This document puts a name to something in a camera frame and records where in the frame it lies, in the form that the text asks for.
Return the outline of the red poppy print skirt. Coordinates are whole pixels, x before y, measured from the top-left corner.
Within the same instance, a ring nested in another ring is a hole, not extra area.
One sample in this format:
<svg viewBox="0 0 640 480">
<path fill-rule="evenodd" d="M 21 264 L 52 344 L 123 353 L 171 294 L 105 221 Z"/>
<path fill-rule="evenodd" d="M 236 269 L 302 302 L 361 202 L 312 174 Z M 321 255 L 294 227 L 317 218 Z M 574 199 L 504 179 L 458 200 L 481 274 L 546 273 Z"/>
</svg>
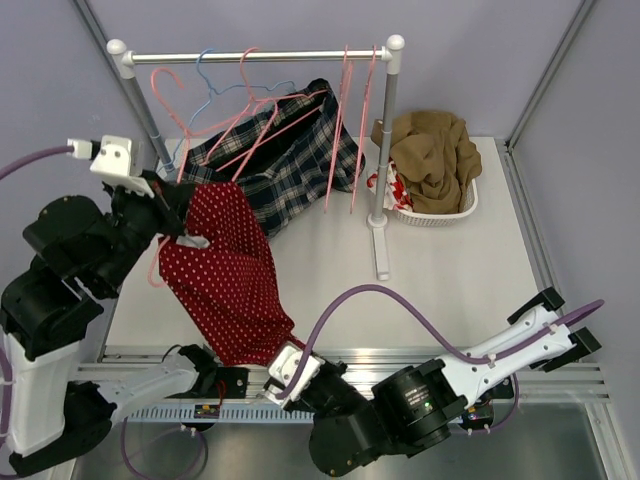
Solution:
<svg viewBox="0 0 640 480">
<path fill-rule="evenodd" d="M 413 212 L 413 206 L 409 191 L 397 171 L 396 164 L 392 158 L 389 158 L 383 208 L 390 211 L 404 210 Z"/>
</svg>

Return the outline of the red polka dot skirt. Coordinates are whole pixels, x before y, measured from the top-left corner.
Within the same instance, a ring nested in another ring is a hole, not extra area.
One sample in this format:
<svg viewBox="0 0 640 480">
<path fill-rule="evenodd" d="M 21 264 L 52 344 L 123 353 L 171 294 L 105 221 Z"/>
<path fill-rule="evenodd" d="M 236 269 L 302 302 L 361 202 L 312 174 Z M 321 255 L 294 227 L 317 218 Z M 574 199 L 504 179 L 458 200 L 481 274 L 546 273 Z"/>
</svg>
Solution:
<svg viewBox="0 0 640 480">
<path fill-rule="evenodd" d="M 269 243 L 241 189 L 197 186 L 186 228 L 208 246 L 167 241 L 159 274 L 221 362 L 266 366 L 285 343 L 302 348 L 280 303 Z"/>
</svg>

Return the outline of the brown tan skirt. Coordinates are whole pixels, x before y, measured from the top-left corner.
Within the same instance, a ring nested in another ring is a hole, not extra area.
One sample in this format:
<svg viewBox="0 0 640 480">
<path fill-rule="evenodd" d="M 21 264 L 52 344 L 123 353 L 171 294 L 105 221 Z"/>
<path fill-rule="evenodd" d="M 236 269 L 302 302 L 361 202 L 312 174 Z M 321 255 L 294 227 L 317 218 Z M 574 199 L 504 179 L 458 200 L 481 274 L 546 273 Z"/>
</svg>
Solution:
<svg viewBox="0 0 640 480">
<path fill-rule="evenodd" d="M 482 173 L 481 155 L 465 120 L 445 111 L 414 111 L 395 118 L 389 158 L 418 213 L 461 212 L 467 188 Z"/>
</svg>

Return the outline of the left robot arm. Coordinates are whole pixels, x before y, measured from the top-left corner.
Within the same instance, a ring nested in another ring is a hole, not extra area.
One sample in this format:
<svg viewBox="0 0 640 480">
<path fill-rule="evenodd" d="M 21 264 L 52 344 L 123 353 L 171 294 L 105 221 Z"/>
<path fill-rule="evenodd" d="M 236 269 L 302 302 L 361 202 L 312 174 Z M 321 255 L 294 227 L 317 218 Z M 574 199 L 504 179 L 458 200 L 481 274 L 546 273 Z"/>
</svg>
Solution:
<svg viewBox="0 0 640 480">
<path fill-rule="evenodd" d="M 156 236 L 185 231 L 194 187 L 150 171 L 142 183 L 142 195 L 110 188 L 109 212 L 85 196 L 56 199 L 24 229 L 34 258 L 1 296 L 1 442 L 17 478 L 88 453 L 145 405 L 173 395 L 205 397 L 215 389 L 214 357 L 196 345 L 120 381 L 73 378 L 102 301 L 118 296 Z"/>
</svg>

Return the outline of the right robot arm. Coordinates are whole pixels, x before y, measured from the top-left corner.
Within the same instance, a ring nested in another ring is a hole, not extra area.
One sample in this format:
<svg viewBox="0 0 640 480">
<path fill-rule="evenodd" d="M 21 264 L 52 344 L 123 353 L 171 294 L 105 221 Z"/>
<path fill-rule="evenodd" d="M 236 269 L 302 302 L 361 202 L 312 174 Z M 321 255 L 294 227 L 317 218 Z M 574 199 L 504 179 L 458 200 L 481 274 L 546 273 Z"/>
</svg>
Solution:
<svg viewBox="0 0 640 480">
<path fill-rule="evenodd" d="M 405 367 L 374 385 L 363 397 L 343 378 L 344 365 L 314 354 L 313 346 L 332 313 L 364 292 L 389 296 L 404 307 L 446 352 Z M 452 346 L 413 305 L 381 285 L 365 284 L 341 294 L 323 312 L 305 345 L 285 344 L 268 372 L 270 398 L 282 409 L 313 414 L 309 453 L 321 472 L 344 476 L 383 456 L 411 458 L 450 437 L 461 418 L 486 393 L 524 367 L 553 371 L 600 349 L 588 328 L 574 330 L 603 306 L 596 300 L 564 316 L 564 300 L 552 287 L 511 314 L 508 328 L 461 351 Z"/>
</svg>

